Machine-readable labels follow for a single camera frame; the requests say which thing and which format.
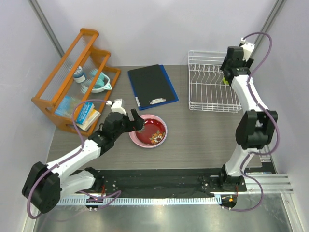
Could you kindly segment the pink plate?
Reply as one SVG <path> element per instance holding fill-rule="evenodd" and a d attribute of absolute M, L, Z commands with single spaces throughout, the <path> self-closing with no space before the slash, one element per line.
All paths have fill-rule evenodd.
<path fill-rule="evenodd" d="M 136 135 L 135 135 L 135 132 L 136 132 L 136 131 L 132 131 L 132 132 L 129 133 L 130 139 L 131 139 L 132 142 L 134 142 L 136 145 L 138 145 L 138 146 L 140 146 L 140 147 L 143 147 L 143 148 L 155 148 L 155 147 L 158 147 L 158 146 L 161 145 L 161 144 L 165 141 L 165 139 L 167 138 L 168 128 L 167 128 L 167 125 L 166 125 L 165 121 L 164 121 L 162 118 L 160 118 L 160 117 L 158 117 L 158 116 L 155 116 L 155 115 L 151 115 L 151 114 L 144 114 L 144 115 L 141 115 L 141 118 L 143 118 L 144 120 L 147 119 L 147 118 L 152 118 L 152 119 L 156 119 L 156 120 L 160 121 L 161 123 L 163 123 L 163 125 L 164 125 L 164 127 L 165 127 L 165 129 L 166 129 L 166 136 L 165 136 L 165 138 L 163 139 L 163 141 L 162 141 L 161 143 L 159 143 L 159 144 L 157 144 L 157 145 L 146 145 L 146 144 L 143 144 L 142 142 L 140 142 L 140 141 L 137 139 L 137 137 L 136 137 Z"/>

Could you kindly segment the red floral plate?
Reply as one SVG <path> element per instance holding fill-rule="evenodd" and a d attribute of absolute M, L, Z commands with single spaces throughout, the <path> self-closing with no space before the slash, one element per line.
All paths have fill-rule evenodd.
<path fill-rule="evenodd" d="M 135 132 L 137 139 L 146 145 L 157 145 L 166 136 L 166 129 L 160 121 L 152 118 L 145 119 L 141 130 Z"/>

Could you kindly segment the lime green plate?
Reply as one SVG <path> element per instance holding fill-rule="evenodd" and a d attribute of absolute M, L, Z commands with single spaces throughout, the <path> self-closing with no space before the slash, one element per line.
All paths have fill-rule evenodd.
<path fill-rule="evenodd" d="M 228 82 L 225 78 L 223 78 L 223 83 L 224 83 L 225 85 L 229 85 L 229 82 Z"/>

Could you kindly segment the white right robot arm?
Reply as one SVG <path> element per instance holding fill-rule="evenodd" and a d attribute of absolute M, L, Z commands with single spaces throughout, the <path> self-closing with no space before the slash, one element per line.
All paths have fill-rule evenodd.
<path fill-rule="evenodd" d="M 238 190 L 244 183 L 244 169 L 259 150 L 270 144 L 278 119 L 259 97 L 250 78 L 253 44 L 230 46 L 220 67 L 225 80 L 238 96 L 243 116 L 235 132 L 237 146 L 219 173 L 218 185 L 223 191 Z"/>

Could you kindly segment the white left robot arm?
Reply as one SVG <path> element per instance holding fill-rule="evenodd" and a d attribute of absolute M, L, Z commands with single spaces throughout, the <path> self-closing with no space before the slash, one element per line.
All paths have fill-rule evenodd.
<path fill-rule="evenodd" d="M 35 163 L 22 188 L 22 195 L 27 199 L 27 214 L 35 219 L 31 207 L 35 206 L 41 214 L 51 211 L 60 199 L 82 190 L 99 192 L 104 185 L 103 175 L 92 167 L 75 173 L 91 160 L 99 158 L 110 150 L 115 141 L 123 134 L 142 129 L 142 119 L 135 109 L 131 109 L 133 120 L 128 115 L 111 112 L 100 128 L 91 134 L 82 144 L 56 159 L 43 164 Z"/>

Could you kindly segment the orange wooden shelf rack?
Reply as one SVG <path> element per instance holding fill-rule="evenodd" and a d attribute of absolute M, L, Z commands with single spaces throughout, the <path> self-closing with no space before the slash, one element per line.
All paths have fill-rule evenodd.
<path fill-rule="evenodd" d="M 114 87 L 121 70 L 111 67 L 108 60 L 111 53 L 107 50 L 98 49 L 95 41 L 99 32 L 94 29 L 81 29 L 77 37 L 69 46 L 59 63 L 54 67 L 36 95 L 31 101 L 62 131 L 76 133 L 73 127 L 73 119 L 77 118 L 81 107 L 75 107 L 72 117 L 62 117 L 55 114 L 56 109 L 65 95 L 76 97 L 82 101 L 89 99 L 108 100 L 112 91 L 106 90 L 100 94 L 94 94 L 88 88 L 85 94 L 81 93 L 81 83 L 76 83 L 73 74 L 78 66 L 83 68 L 86 79 L 89 73 L 98 69 L 90 87 L 93 87 L 101 72 L 107 74 Z"/>

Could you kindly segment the blue white book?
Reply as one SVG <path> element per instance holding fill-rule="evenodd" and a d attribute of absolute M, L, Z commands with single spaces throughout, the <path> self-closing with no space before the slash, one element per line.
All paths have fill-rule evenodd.
<path fill-rule="evenodd" d="M 100 117 L 101 113 L 95 109 L 91 102 L 86 102 L 76 119 L 76 125 L 83 131 L 87 131 Z"/>

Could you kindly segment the blue black clipboard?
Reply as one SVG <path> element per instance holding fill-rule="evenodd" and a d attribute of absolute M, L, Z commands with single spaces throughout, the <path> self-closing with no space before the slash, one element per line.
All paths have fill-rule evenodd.
<path fill-rule="evenodd" d="M 140 110 L 179 100 L 163 65 L 146 66 L 127 73 Z"/>

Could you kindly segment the white bowl with teal items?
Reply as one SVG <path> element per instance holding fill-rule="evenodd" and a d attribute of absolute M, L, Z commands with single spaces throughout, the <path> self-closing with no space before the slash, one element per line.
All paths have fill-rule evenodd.
<path fill-rule="evenodd" d="M 98 69 L 93 69 L 89 73 L 90 78 L 86 79 L 84 82 L 82 82 L 82 87 L 81 87 L 81 93 L 82 94 L 85 94 L 87 92 L 87 90 L 90 87 L 90 84 L 92 83 L 97 72 L 98 72 Z M 101 72 L 99 74 L 99 77 L 98 77 L 96 83 L 94 84 L 91 92 L 92 93 L 101 93 L 101 92 L 104 92 L 106 90 L 112 90 L 111 80 L 106 74 Z"/>

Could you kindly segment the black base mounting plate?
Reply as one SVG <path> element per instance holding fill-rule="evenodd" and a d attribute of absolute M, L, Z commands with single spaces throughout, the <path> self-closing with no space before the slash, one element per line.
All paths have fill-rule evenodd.
<path fill-rule="evenodd" d="M 123 198 L 202 198 L 215 193 L 246 192 L 244 177 L 229 177 L 214 169 L 99 170 L 103 180 L 87 193 L 112 194 Z"/>

